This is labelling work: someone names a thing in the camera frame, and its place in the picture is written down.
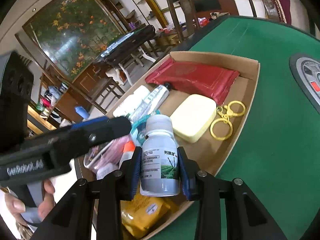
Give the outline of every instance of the floral painting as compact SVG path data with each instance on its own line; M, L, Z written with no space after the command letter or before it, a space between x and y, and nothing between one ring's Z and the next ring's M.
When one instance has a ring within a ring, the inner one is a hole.
M53 0L23 29L71 80L123 33L96 0Z

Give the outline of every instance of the green felt tabletop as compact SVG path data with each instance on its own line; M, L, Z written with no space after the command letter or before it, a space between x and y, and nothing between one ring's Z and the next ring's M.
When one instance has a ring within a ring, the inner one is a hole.
M289 58L295 53L320 58L320 42L284 25L230 17L190 50L260 62L250 114L217 177L242 178L287 238L299 239L320 207L320 115L293 78ZM195 203L152 239L194 239L197 213Z

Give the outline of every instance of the finger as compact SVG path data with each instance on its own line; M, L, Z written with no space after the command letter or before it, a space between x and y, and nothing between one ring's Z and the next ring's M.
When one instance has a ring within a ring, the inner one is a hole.
M9 193L6 193L4 195L4 201L7 206L7 209L13 215L15 220L17 220L17 222L19 222L20 224L26 226L27 223L20 215L20 213L24 213L26 211L26 206L24 205L24 203Z
M38 206L38 215L41 218L41 220L44 220L44 218L49 214L49 212L54 207L54 198L53 195L46 192L44 194L43 202Z
M54 186L52 185L51 180L46 179L43 183L44 190L50 194L53 194L55 192Z

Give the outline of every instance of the yellow package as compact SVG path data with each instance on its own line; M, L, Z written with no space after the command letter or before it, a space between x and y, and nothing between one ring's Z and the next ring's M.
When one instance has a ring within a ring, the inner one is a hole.
M170 199L146 197L137 192L132 201L121 201L122 224L131 235L140 239L169 210L178 210L177 205Z

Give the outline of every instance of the red button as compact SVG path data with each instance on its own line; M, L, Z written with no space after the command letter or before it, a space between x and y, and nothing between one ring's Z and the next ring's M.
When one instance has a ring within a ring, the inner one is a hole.
M320 91L320 87L318 87L317 83L316 82L311 82L311 85L313 86L314 90L316 92L319 92Z

